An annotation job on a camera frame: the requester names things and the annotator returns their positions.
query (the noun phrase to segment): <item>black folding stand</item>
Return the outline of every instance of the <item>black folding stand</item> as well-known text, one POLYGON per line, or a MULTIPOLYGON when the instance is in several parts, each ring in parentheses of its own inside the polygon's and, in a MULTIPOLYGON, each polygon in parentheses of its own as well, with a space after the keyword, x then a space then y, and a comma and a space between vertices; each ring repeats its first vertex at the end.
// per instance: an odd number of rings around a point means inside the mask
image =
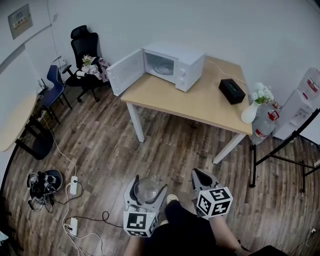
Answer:
POLYGON ((308 118, 307 121, 304 122, 303 125, 301 125, 301 127, 297 130, 295 130, 288 138, 286 138, 281 145, 279 145, 278 147, 276 147, 274 150, 272 150, 269 154, 267 154, 266 156, 264 156, 263 158, 261 158, 259 161, 257 161, 256 158, 256 145, 251 145, 250 146, 250 150, 253 150, 253 177, 252 177, 252 184, 249 185, 250 188, 254 188, 256 186, 256 172, 257 172, 257 165, 261 164, 262 162, 264 162, 265 160, 267 160, 268 158, 276 158, 279 160, 283 160, 295 165, 300 165, 302 166, 302 189, 300 189, 300 192, 304 193, 306 190, 306 176, 314 173, 315 171, 317 171, 318 169, 320 169, 320 164, 317 167, 314 166, 310 166, 304 163, 304 161, 293 161, 281 156, 277 156, 275 155, 275 153, 277 153, 279 150, 281 150, 284 146, 286 146, 289 142, 291 142, 294 138, 296 138, 315 118, 316 116, 320 113, 320 109, 317 108, 312 115, 308 118), (305 173, 305 167, 307 168, 311 168, 312 170, 305 173))

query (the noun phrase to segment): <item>black office chair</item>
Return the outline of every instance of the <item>black office chair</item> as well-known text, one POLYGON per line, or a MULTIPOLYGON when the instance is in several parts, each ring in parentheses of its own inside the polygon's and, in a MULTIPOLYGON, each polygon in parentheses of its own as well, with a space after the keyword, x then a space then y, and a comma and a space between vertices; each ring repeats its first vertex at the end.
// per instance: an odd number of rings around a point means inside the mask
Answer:
MULTIPOLYGON (((97 46, 98 46, 98 34, 90 33, 87 29, 86 25, 79 26, 72 30, 71 32, 71 46, 75 56, 77 71, 81 71, 81 67, 83 65, 83 57, 84 55, 89 55, 91 57, 97 57, 91 63, 92 65, 97 65, 98 70, 102 73, 102 69, 99 65, 99 57, 97 54, 97 46)), ((92 91, 94 99, 96 102, 99 102, 100 99, 96 97, 96 93, 94 91, 95 88, 101 87, 104 85, 102 80, 99 80, 95 75, 88 74, 85 77, 77 78, 77 71, 72 73, 70 71, 71 65, 68 65, 62 73, 68 72, 70 77, 66 80, 66 83, 71 87, 82 87, 82 92, 76 98, 78 102, 82 102, 81 97, 86 94, 88 91, 92 91)))

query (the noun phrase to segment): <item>water bottle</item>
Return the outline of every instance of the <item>water bottle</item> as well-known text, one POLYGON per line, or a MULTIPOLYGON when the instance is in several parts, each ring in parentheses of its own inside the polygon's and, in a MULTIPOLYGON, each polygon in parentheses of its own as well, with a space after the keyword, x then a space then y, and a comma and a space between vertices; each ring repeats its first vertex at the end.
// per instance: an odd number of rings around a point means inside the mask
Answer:
POLYGON ((276 122, 279 118, 277 111, 272 110, 267 115, 260 115, 257 119, 252 122, 252 135, 249 136, 252 144, 258 145, 263 142, 266 137, 275 129, 276 122))

